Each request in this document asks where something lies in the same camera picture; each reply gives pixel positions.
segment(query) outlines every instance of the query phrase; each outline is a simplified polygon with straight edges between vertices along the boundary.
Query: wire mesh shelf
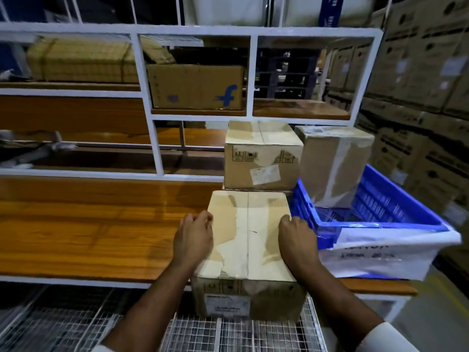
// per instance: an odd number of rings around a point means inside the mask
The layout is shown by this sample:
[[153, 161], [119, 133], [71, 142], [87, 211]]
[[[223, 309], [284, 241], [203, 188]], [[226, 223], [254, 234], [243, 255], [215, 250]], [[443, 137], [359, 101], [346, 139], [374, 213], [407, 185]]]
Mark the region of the wire mesh shelf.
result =
[[[143, 293], [132, 289], [43, 287], [42, 293], [36, 294], [15, 319], [3, 325], [0, 352], [89, 352]], [[326, 349], [308, 297], [297, 324], [200, 319], [180, 309], [168, 324], [160, 351], [325, 352]]]

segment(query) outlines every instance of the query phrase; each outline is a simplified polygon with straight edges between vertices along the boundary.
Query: white metal shelf frame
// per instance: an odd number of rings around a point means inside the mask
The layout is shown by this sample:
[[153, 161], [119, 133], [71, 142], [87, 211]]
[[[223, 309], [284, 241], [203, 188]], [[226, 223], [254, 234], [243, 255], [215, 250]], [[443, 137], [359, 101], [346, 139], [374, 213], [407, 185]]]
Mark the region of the white metal shelf frame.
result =
[[[155, 161], [155, 174], [85, 172], [71, 170], [42, 170], [42, 169], [0, 169], [0, 175], [31, 175], [31, 176], [66, 176], [92, 177], [115, 179], [145, 179], [145, 180], [183, 180], [222, 182], [222, 176], [197, 176], [165, 174], [161, 160], [158, 135], [154, 121], [230, 121], [230, 120], [281, 120], [293, 124], [353, 126], [363, 95], [371, 74], [371, 70], [378, 53], [383, 35], [382, 30], [374, 28], [320, 28], [320, 27], [242, 27], [242, 26], [177, 26], [177, 25], [139, 25], [139, 24], [83, 24], [83, 23], [28, 23], [28, 22], [0, 22], [1, 32], [16, 32], [18, 34], [119, 34], [130, 36], [130, 42], [135, 53], [136, 67], [140, 84], [140, 91], [102, 91], [102, 90], [70, 90], [70, 89], [25, 89], [0, 88], [0, 95], [21, 96], [70, 96], [70, 97], [101, 97], [101, 98], [141, 98], [144, 104], [145, 117], [148, 125], [151, 148]], [[245, 36], [249, 37], [249, 63], [247, 81], [246, 116], [214, 116], [214, 115], [175, 115], [151, 113], [152, 102], [147, 79], [147, 72], [140, 45], [140, 35], [192, 35], [192, 36]], [[343, 38], [371, 38], [372, 46], [368, 53], [365, 67], [350, 107], [349, 120], [321, 120], [299, 118], [270, 118], [252, 116], [254, 103], [254, 82], [256, 76], [256, 56], [259, 37], [317, 37], [341, 40]], [[328, 56], [323, 76], [320, 81], [320, 96], [324, 90], [325, 78], [330, 64], [330, 53], [334, 44], [328, 46]]]

